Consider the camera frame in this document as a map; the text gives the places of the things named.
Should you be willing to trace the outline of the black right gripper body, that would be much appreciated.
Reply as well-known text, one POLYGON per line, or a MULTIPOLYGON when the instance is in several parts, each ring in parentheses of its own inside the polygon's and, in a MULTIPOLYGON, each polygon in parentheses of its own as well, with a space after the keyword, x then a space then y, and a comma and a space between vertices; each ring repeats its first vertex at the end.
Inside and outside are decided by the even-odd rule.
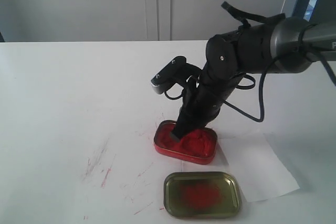
POLYGON ((229 80, 215 81, 208 76, 197 79, 190 77, 186 97, 183 99, 181 111, 198 118, 216 118, 224 101, 230 96, 243 78, 243 74, 237 74, 229 80))

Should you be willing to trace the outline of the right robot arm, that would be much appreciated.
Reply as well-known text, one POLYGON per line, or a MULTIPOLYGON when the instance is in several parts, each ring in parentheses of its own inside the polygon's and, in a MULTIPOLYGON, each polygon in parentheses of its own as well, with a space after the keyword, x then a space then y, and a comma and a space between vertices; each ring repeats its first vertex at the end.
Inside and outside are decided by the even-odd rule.
POLYGON ((301 73, 320 62, 331 81, 335 73, 335 25, 311 24, 303 19, 285 18, 275 24, 243 27, 213 36, 206 44, 202 68, 187 63, 185 57, 172 60, 174 80, 183 87, 182 107, 171 132, 179 141, 188 133, 214 120, 243 78, 260 74, 259 117, 265 118, 264 82, 269 73, 301 73))

